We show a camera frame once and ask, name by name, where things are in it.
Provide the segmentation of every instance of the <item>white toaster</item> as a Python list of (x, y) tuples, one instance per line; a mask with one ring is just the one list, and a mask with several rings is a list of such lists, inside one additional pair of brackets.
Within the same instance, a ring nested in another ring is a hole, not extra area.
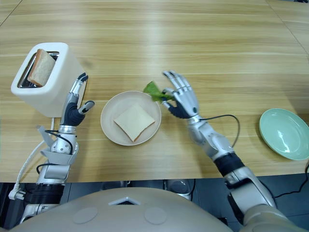
[[(39, 48), (56, 60), (43, 87), (37, 87), (27, 80)], [(82, 66), (66, 43), (40, 43), (28, 53), (12, 82), (11, 91), (46, 117), (61, 117), (66, 96), (73, 82), (83, 72)], [(80, 89), (78, 107), (82, 102), (85, 86), (86, 83)]]

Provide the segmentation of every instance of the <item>green lettuce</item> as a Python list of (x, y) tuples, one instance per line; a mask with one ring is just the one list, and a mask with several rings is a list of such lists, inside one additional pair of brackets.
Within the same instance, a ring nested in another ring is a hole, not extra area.
[(162, 102), (162, 98), (166, 98), (167, 100), (174, 100), (174, 97), (168, 94), (163, 94), (156, 84), (152, 81), (150, 82), (145, 89), (143, 90), (144, 93), (148, 93), (152, 100), (155, 102), (159, 101)]

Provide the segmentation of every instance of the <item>wood grain table surface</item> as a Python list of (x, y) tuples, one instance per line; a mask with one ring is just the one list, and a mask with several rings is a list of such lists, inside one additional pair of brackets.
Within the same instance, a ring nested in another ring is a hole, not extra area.
[[(273, 152), (258, 122), (269, 108), (309, 122), (308, 19), (308, 4), (276, 0), (0, 1), (0, 181), (15, 182), (41, 141), (36, 125), (50, 127), (10, 90), (29, 50), (43, 42), (70, 46), (89, 74), (84, 100), (96, 102), (77, 128), (80, 151), (68, 181), (220, 177), (185, 121), (162, 107), (158, 132), (141, 145), (120, 146), (102, 132), (100, 114), (111, 97), (152, 80), (170, 87), (161, 74), (167, 69), (187, 77), (202, 116), (240, 119), (235, 151), (256, 175), (303, 172), (306, 161)], [(235, 139), (234, 119), (211, 124)], [(38, 154), (23, 181), (35, 182), (43, 162)]]

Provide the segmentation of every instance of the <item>empty green plate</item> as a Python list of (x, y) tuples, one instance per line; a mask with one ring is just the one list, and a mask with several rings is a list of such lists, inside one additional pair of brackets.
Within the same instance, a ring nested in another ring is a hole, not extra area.
[(260, 118), (263, 139), (278, 154), (291, 160), (309, 158), (309, 127), (284, 109), (266, 110)]

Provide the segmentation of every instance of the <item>toast slice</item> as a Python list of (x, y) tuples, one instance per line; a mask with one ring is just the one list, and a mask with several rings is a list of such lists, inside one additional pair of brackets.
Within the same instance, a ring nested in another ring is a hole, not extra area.
[(55, 65), (55, 60), (43, 49), (38, 49), (28, 81), (43, 87)]
[(134, 104), (114, 119), (114, 122), (127, 134), (132, 142), (135, 142), (140, 134), (154, 121), (138, 104)]

